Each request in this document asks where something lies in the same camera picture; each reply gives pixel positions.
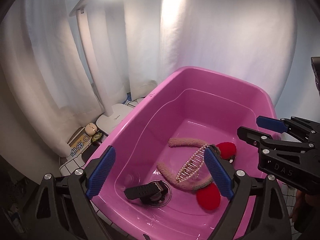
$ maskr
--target blue gripper pad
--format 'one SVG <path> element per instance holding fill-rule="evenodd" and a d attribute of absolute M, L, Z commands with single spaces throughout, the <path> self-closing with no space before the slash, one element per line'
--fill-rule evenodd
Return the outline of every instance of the blue gripper pad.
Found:
<path fill-rule="evenodd" d="M 115 161 L 116 151 L 113 147 L 110 147 L 88 179 L 86 192 L 88 199 L 91 200 L 94 196 L 99 194 Z"/>
<path fill-rule="evenodd" d="M 281 120 L 264 117 L 264 116 L 258 116 L 256 123 L 261 128 L 275 131 L 278 133 L 284 133 L 288 131 L 288 127 Z"/>
<path fill-rule="evenodd" d="M 204 151 L 204 163 L 207 166 L 213 181 L 217 185 L 220 194 L 231 201 L 234 195 L 232 191 L 232 180 L 209 148 Z"/>

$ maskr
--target red ball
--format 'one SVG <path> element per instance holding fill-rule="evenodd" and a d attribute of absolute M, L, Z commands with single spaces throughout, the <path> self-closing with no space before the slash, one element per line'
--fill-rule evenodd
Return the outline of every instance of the red ball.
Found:
<path fill-rule="evenodd" d="M 199 205 L 206 210 L 214 210 L 220 205 L 221 195 L 214 183 L 199 189 L 196 192 Z"/>
<path fill-rule="evenodd" d="M 236 155 L 237 148 L 233 143 L 230 143 L 230 142 L 219 143 L 217 144 L 217 147 L 220 149 L 221 158 L 224 160 L 228 160 L 233 155 Z"/>

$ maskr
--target silver screw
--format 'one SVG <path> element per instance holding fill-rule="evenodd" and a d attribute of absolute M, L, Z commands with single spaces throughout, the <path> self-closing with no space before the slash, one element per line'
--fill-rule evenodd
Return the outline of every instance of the silver screw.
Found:
<path fill-rule="evenodd" d="M 245 175 L 245 172 L 244 172 L 244 171 L 241 171 L 241 170 L 238 170 L 238 171 L 237 171 L 237 175 L 240 176 L 240 177 L 242 177 L 242 176 Z"/>
<path fill-rule="evenodd" d="M 50 173 L 47 173 L 45 176 L 44 176 L 44 179 L 51 179 L 52 175 Z"/>
<path fill-rule="evenodd" d="M 83 173 L 83 169 L 77 169 L 75 170 L 76 175 L 81 175 Z"/>
<path fill-rule="evenodd" d="M 275 176 L 273 176 L 273 175 L 268 175 L 268 179 L 270 179 L 270 180 L 275 180 L 276 178 L 275 178 Z"/>

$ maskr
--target curtain fold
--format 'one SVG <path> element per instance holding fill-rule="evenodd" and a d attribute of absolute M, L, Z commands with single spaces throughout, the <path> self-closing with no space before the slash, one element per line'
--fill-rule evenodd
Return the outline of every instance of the curtain fold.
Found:
<path fill-rule="evenodd" d="M 78 1 L 17 0 L 1 26 L 12 93 L 60 156 L 73 132 L 105 111 L 68 16 Z M 148 95 L 187 65 L 258 85 L 275 105 L 295 52 L 295 0 L 90 0 L 85 13 L 102 80 L 95 85 L 109 106 L 128 92 Z"/>

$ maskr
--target pink plastic bin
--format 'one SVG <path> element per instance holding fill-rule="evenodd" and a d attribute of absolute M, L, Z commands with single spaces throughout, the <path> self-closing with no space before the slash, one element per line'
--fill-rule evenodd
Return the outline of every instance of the pink plastic bin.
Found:
<path fill-rule="evenodd" d="M 246 126 L 277 138 L 276 133 L 257 127 L 259 115 L 276 118 L 268 94 L 259 87 L 203 68 L 180 68 L 143 99 L 90 158 L 100 157 L 108 145 L 116 150 L 116 162 L 93 203 L 138 240 L 145 240 L 143 234 L 151 240 L 207 239 L 228 204 L 225 197 L 218 209 L 207 212 L 194 193 L 172 186 L 172 198 L 162 208 L 130 203 L 123 191 L 156 179 L 165 181 L 156 169 L 159 161 L 179 171 L 195 149 L 169 148 L 170 137 L 233 142 L 237 147 L 234 168 L 265 177 L 257 169 L 257 149 L 236 134 L 239 126 Z M 235 238 L 244 234 L 253 204 L 254 197 L 250 197 Z"/>

